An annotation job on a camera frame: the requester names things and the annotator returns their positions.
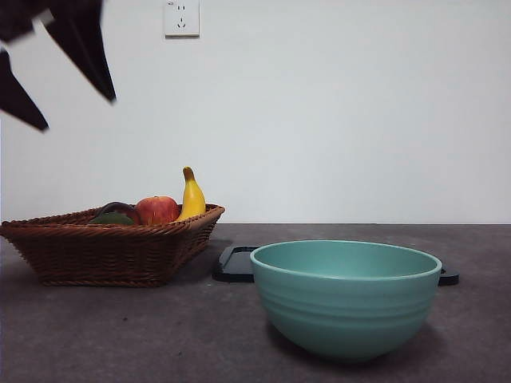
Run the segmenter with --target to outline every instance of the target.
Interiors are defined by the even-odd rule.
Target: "red apple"
[[[175,221],[179,207],[174,199],[164,196],[147,197],[135,205],[143,225],[158,225]]]

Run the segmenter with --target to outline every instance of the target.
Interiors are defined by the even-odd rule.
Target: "wall socket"
[[[200,31],[200,0],[165,0],[166,38],[197,38]]]

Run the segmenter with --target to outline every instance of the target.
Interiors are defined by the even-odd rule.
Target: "bowl rim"
[[[432,270],[423,271],[422,273],[415,273],[415,274],[407,274],[407,275],[399,275],[399,276],[390,276],[390,277],[348,277],[348,276],[338,276],[338,275],[325,275],[325,274],[313,274],[313,273],[307,273],[304,271],[295,271],[295,270],[288,270],[283,269],[282,267],[275,267],[272,265],[268,265],[267,263],[263,263],[256,259],[256,256],[259,252],[264,251],[270,247],[278,247],[282,245],[287,245],[290,243],[320,243],[320,242],[329,242],[329,243],[357,243],[357,244],[366,244],[366,245],[374,245],[374,246],[380,246],[380,247],[393,247],[395,249],[400,250],[406,250],[411,251],[413,253],[425,256],[429,259],[432,259],[436,266]],[[396,281],[396,280],[402,280],[402,279],[412,279],[412,278],[421,278],[426,277],[428,275],[436,274],[442,270],[442,262],[437,257],[426,253],[425,251],[420,251],[416,249],[412,249],[410,247],[404,247],[404,246],[398,246],[398,245],[391,245],[388,243],[377,243],[377,242],[367,242],[367,241],[353,241],[353,240],[343,240],[343,239],[304,239],[304,240],[296,240],[296,241],[286,241],[286,242],[278,242],[278,243],[270,243],[268,245],[264,245],[261,247],[258,247],[254,251],[250,253],[250,260],[263,268],[278,271],[284,274],[292,274],[292,275],[298,275],[303,277],[311,277],[311,278],[322,278],[322,279],[334,279],[334,280],[346,280],[346,281]]]

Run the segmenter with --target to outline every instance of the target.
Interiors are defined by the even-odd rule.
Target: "black tray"
[[[254,282],[250,253],[259,246],[230,246],[218,258],[213,269],[213,279],[221,282]],[[460,274],[442,264],[439,286],[456,285]]]

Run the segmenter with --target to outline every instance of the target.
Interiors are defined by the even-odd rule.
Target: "teal bowl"
[[[274,243],[250,254],[270,322],[322,357],[367,361],[411,339],[442,270],[422,251],[381,243]]]

